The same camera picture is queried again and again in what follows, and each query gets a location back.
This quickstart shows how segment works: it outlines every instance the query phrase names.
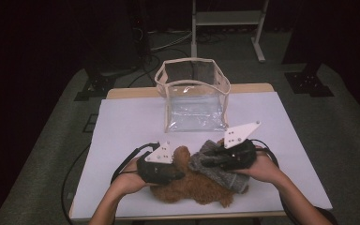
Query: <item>transparent container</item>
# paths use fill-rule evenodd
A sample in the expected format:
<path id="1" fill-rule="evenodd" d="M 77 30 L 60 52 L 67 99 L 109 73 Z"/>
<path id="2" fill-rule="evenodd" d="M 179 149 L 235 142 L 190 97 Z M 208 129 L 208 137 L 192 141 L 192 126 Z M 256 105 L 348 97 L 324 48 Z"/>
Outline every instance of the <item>transparent container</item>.
<path id="1" fill-rule="evenodd" d="M 212 59 L 165 61 L 156 74 L 166 98 L 165 132 L 223 131 L 230 82 Z"/>

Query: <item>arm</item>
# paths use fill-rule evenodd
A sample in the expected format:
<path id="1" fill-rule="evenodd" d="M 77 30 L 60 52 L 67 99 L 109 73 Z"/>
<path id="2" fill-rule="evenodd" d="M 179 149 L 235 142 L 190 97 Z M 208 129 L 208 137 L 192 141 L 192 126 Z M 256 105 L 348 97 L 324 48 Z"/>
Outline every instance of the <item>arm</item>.
<path id="1" fill-rule="evenodd" d="M 265 153 L 259 152 L 256 161 L 249 169 L 236 172 L 273 184 L 289 210 L 301 224 L 331 224 Z"/>
<path id="2" fill-rule="evenodd" d="M 121 199 L 125 195 L 137 192 L 147 186 L 141 177 L 134 173 L 134 171 L 137 171 L 136 161 L 137 159 L 134 158 L 123 170 L 123 172 L 129 173 L 120 174 L 112 182 L 90 219 L 89 225 L 113 224 L 116 208 Z"/>

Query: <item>white paper sheet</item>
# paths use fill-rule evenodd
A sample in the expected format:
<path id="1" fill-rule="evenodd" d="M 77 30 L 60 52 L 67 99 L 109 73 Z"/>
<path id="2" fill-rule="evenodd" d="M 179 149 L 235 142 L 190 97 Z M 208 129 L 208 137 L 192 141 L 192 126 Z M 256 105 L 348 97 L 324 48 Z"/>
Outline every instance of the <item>white paper sheet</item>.
<path id="1" fill-rule="evenodd" d="M 173 150 L 186 145 L 192 154 L 199 151 L 206 140 L 218 141 L 224 137 L 222 132 L 164 133 L 164 104 L 161 97 L 102 100 L 71 218 L 93 215 L 113 172 L 134 149 L 146 143 L 168 141 Z M 230 94 L 227 116 L 230 127 L 261 121 L 262 125 L 249 138 L 261 140 L 270 147 L 281 170 L 314 205 L 332 208 L 277 93 Z M 193 200 L 166 204 L 156 200 L 146 187 L 123 198 L 116 215 L 127 218 L 281 210 L 277 190 L 251 179 L 248 193 L 234 195 L 234 202 L 228 208 L 219 202 L 199 205 Z"/>

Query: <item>plush toy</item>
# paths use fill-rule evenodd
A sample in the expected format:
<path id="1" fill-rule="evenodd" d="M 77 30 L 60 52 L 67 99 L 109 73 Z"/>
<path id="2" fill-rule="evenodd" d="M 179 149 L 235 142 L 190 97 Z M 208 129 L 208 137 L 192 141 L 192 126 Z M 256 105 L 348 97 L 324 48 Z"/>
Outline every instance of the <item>plush toy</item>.
<path id="1" fill-rule="evenodd" d="M 191 161 L 188 149 L 185 146 L 178 147 L 173 153 L 173 164 L 185 174 L 185 177 L 171 181 L 166 186 L 151 186 L 154 196 L 165 203 L 194 199 L 199 204 L 220 202 L 223 207 L 228 207 L 233 202 L 233 195 L 237 191 L 220 185 L 201 172 L 191 170 Z M 246 193 L 247 191 L 248 184 L 241 192 Z"/>

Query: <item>gray cloth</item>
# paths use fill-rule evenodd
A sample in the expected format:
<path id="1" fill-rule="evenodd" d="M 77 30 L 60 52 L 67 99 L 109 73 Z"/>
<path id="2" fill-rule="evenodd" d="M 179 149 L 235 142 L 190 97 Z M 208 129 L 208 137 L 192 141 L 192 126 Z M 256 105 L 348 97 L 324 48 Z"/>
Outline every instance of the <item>gray cloth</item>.
<path id="1" fill-rule="evenodd" d="M 206 141 L 200 152 L 191 156 L 191 160 L 188 164 L 189 168 L 192 171 L 197 171 L 206 175 L 227 189 L 236 193 L 243 193 L 248 187 L 249 176 L 236 172 L 226 172 L 219 167 L 207 168 L 201 164 L 201 159 L 220 158 L 220 156 L 207 156 L 204 154 L 206 151 L 211 151 L 216 148 L 219 148 L 217 143 L 210 140 Z"/>

